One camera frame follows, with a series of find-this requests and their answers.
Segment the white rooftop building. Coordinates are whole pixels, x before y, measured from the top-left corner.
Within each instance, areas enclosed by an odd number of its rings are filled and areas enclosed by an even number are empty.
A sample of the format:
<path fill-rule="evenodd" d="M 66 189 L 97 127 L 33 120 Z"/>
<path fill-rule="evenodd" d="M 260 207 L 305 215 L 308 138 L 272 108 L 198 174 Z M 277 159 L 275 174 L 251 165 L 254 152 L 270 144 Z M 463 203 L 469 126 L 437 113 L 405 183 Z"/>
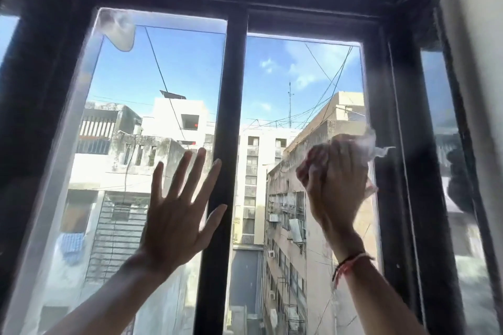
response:
<path fill-rule="evenodd" d="M 156 98 L 152 111 L 142 117 L 142 135 L 171 139 L 183 148 L 211 147 L 214 116 L 204 101 Z"/>

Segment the blue hanging laundry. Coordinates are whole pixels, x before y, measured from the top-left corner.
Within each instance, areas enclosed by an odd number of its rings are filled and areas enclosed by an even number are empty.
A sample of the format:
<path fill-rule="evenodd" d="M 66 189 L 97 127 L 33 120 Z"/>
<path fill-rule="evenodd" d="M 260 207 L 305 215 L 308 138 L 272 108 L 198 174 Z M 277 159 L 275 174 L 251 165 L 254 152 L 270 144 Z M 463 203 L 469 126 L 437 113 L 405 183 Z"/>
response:
<path fill-rule="evenodd" d="M 63 261 L 73 267 L 78 265 L 85 252 L 84 232 L 62 232 L 58 237 L 58 244 Z"/>

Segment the black window frame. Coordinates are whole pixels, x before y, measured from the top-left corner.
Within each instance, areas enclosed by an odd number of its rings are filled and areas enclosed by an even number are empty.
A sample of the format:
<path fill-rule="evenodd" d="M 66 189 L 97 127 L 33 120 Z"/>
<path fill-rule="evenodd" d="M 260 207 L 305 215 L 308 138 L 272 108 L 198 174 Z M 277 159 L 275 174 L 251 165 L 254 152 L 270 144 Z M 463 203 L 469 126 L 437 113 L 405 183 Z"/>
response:
<path fill-rule="evenodd" d="M 466 320 L 425 87 L 421 49 L 442 52 L 494 310 L 503 335 L 503 275 L 476 176 L 472 134 L 441 0 L 0 0 L 0 335 L 27 252 L 49 154 L 100 8 L 227 22 L 211 147 L 223 162 L 209 212 L 228 209 L 209 248 L 179 267 L 122 335 L 221 335 L 227 327 L 238 138 L 249 33 L 362 49 L 379 187 L 357 216 L 377 268 L 431 335 L 465 335 Z"/>

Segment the narrow glass side pane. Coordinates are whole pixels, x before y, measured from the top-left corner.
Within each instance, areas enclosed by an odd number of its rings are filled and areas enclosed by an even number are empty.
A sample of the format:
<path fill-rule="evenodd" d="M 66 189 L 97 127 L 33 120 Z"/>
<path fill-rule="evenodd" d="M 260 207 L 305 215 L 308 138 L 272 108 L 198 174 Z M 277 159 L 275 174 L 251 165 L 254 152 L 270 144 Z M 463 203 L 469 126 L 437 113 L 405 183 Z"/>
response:
<path fill-rule="evenodd" d="M 444 56 L 421 49 L 420 57 L 466 320 L 464 333 L 500 335 Z"/>

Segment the person's left forearm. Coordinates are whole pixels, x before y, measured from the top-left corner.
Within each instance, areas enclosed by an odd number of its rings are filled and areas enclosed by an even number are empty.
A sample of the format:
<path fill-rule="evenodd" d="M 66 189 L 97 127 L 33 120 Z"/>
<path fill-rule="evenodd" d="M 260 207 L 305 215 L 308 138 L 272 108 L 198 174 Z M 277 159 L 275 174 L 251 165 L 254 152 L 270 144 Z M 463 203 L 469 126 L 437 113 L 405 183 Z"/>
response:
<path fill-rule="evenodd" d="M 141 306 L 189 256 L 136 251 L 118 272 L 45 335 L 121 335 Z"/>

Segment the beige weathered building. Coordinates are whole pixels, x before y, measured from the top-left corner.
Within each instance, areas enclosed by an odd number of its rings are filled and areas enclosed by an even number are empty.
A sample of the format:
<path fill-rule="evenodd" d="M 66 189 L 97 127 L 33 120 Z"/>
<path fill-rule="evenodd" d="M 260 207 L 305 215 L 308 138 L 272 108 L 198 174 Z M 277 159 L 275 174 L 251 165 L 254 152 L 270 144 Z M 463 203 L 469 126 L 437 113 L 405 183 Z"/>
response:
<path fill-rule="evenodd" d="M 337 134 L 361 135 L 367 126 L 364 94 L 336 92 L 286 148 L 267 174 L 263 318 L 266 335 L 365 335 L 343 279 L 332 291 L 337 265 L 295 175 L 307 152 Z M 288 239 L 288 220 L 305 221 L 305 243 Z"/>

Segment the person's right forearm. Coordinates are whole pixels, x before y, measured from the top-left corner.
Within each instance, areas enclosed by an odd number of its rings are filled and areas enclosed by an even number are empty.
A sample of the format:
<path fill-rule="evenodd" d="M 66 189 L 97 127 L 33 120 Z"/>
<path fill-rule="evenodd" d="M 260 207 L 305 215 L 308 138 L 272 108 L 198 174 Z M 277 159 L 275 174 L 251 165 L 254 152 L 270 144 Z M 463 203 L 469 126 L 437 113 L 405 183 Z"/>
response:
<path fill-rule="evenodd" d="M 429 335 L 386 279 L 374 267 L 373 257 L 364 249 L 360 237 L 332 243 L 340 264 L 333 287 L 344 279 L 349 287 L 365 335 Z"/>

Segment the white apartment building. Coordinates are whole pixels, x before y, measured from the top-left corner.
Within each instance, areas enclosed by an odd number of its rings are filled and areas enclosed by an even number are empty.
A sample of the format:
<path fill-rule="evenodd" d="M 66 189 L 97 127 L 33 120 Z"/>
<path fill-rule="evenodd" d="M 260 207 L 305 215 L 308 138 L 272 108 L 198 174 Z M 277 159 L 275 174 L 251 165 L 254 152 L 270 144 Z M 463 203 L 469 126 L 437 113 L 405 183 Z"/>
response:
<path fill-rule="evenodd" d="M 267 174 L 280 163 L 300 129 L 244 124 L 238 138 L 232 242 L 236 249 L 264 246 Z"/>

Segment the grey weathered concrete building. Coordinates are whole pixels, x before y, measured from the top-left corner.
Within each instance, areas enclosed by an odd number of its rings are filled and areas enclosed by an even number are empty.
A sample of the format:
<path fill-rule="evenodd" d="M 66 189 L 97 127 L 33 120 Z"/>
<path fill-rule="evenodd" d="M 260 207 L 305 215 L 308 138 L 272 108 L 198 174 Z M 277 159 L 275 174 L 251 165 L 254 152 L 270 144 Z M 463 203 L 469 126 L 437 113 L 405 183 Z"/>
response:
<path fill-rule="evenodd" d="M 64 168 L 58 173 L 64 179 L 56 185 L 60 194 L 44 255 L 40 280 L 43 292 L 32 304 L 33 313 L 29 316 L 35 322 L 31 329 L 25 325 L 23 335 L 45 335 L 106 282 L 85 282 L 105 192 L 150 195 L 152 173 L 159 161 L 165 165 L 164 194 L 171 185 L 179 160 L 188 149 L 168 138 L 142 135 L 142 117 L 123 104 L 85 104 L 78 132 L 67 147 L 72 153 L 64 157 Z M 206 149 L 202 178 L 212 160 L 211 147 Z M 58 244 L 62 232 L 85 233 L 84 257 L 76 266 L 71 267 L 62 259 Z"/>

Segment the white tilted window awning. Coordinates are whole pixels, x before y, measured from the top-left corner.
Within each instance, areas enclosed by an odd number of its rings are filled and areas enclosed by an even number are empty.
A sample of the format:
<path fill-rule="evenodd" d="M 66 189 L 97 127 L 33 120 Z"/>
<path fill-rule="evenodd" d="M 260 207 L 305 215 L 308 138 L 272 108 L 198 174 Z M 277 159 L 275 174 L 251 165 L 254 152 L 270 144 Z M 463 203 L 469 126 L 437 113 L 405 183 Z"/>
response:
<path fill-rule="evenodd" d="M 289 219 L 288 220 L 288 239 L 293 243 L 301 244 L 306 240 L 305 221 L 303 219 Z"/>

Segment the glass window pane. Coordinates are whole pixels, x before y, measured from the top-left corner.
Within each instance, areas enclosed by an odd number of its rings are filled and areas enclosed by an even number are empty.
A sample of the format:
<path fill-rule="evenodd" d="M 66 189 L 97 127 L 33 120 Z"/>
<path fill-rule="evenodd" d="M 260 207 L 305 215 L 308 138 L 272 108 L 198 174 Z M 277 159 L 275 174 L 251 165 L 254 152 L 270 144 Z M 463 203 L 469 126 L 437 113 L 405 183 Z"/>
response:
<path fill-rule="evenodd" d="M 60 194 L 56 185 L 64 179 L 58 173 L 64 168 L 64 157 L 72 153 L 67 147 L 78 132 L 85 104 L 89 101 L 123 104 L 144 116 L 152 111 L 156 98 L 163 98 L 160 90 L 165 90 L 190 100 L 204 101 L 210 113 L 217 107 L 227 22 L 128 11 L 136 25 L 130 52 L 117 50 L 99 33 L 97 19 L 82 51 L 49 154 L 27 252 L 1 335 L 23 335 L 25 325 L 28 329 L 34 325 L 34 319 L 29 316 L 33 313 L 32 304 L 37 303 L 43 292 L 40 280 L 44 255 L 49 248 Z"/>
<path fill-rule="evenodd" d="M 288 83 L 292 82 L 292 129 L 300 129 L 336 92 L 364 93 L 361 45 L 249 33 L 241 125 L 258 122 L 288 128 Z M 230 259 L 226 331 L 266 335 L 263 318 L 264 246 L 236 249 Z"/>

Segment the white cleaning cloth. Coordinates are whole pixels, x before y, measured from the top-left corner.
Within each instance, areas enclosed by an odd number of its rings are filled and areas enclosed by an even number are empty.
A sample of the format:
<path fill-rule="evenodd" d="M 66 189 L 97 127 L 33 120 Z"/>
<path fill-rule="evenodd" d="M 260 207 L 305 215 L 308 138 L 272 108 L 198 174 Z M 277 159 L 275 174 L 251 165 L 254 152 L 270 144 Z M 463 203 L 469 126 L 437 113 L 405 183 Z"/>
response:
<path fill-rule="evenodd" d="M 388 152 L 395 147 L 378 147 L 376 132 L 369 126 L 366 127 L 362 135 L 350 135 L 348 140 L 351 150 L 351 171 L 360 180 L 357 186 L 361 189 L 360 203 L 362 203 L 378 191 L 378 187 L 370 177 L 367 177 L 365 185 L 363 185 L 363 168 L 368 169 L 368 164 L 373 162 L 375 158 L 385 158 Z"/>

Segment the person's left hand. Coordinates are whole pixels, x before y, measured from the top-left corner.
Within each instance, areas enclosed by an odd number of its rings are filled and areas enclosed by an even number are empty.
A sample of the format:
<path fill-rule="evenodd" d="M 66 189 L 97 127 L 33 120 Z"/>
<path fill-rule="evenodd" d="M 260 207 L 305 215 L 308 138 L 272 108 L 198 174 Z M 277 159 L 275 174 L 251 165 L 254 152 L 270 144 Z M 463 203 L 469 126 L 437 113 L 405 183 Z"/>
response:
<path fill-rule="evenodd" d="M 200 224 L 222 162 L 219 159 L 214 161 L 197 196 L 193 195 L 192 201 L 184 201 L 184 186 L 196 155 L 197 153 L 194 154 L 190 150 L 183 154 L 164 196 L 164 202 L 156 211 L 152 210 L 151 185 L 150 204 L 140 249 L 145 249 L 155 259 L 167 258 L 168 255 L 174 257 L 174 254 L 180 252 L 182 256 L 189 256 L 190 261 L 193 256 L 204 250 L 197 249 L 197 236 L 203 229 L 200 229 Z"/>

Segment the metal window grille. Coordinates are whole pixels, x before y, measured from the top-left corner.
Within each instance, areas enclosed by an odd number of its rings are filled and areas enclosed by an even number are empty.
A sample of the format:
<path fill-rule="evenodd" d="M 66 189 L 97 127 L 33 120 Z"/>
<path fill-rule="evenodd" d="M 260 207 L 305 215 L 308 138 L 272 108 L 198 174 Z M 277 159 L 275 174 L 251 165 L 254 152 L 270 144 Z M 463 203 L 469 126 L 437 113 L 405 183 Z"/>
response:
<path fill-rule="evenodd" d="M 138 249 L 150 195 L 107 191 L 92 240 L 86 283 L 104 283 Z"/>

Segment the white torn film scrap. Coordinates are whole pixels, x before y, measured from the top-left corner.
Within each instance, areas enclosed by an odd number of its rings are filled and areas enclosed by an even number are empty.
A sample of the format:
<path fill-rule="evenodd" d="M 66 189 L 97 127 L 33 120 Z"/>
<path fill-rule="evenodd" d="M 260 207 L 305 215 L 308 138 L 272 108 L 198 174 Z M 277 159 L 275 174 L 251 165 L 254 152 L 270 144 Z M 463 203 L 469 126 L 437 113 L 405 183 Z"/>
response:
<path fill-rule="evenodd" d="M 117 50 L 130 52 L 133 49 L 136 25 L 128 10 L 100 8 L 96 28 Z"/>

